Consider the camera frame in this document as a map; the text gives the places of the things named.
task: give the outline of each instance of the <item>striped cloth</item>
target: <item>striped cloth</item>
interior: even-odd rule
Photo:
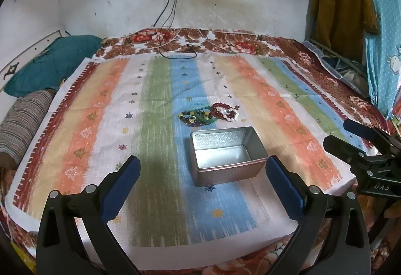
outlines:
[[[6,153],[17,165],[45,117],[53,95],[36,91],[16,100],[0,124],[0,153]]]

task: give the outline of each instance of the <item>hanging brown garment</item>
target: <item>hanging brown garment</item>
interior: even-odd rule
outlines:
[[[351,60],[362,62],[363,30],[378,34],[372,0],[312,0],[316,18],[312,37],[320,44]]]

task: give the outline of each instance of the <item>pillow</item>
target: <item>pillow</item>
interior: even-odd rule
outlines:
[[[23,66],[5,85],[4,91],[21,97],[38,90],[58,90],[84,58],[91,58],[102,39],[93,35],[59,37],[39,56]]]
[[[45,117],[54,90],[20,97],[0,124],[0,167],[16,169]]]

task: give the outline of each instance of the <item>silver screw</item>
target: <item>silver screw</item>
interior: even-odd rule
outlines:
[[[309,187],[309,191],[312,192],[314,195],[317,195],[320,192],[320,189],[315,185]]]
[[[85,191],[87,193],[92,193],[96,190],[96,186],[94,184],[87,185]]]
[[[50,197],[51,199],[54,199],[54,198],[57,197],[58,195],[59,195],[59,192],[58,192],[57,190],[53,190],[53,191],[50,193],[49,197]]]
[[[348,191],[348,192],[347,192],[347,197],[348,197],[349,199],[354,200],[354,199],[356,198],[356,195],[355,195],[355,193],[353,193],[352,191]]]

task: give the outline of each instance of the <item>metal box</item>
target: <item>metal box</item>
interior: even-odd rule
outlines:
[[[190,172],[196,186],[255,177],[267,152],[253,127],[193,131]]]

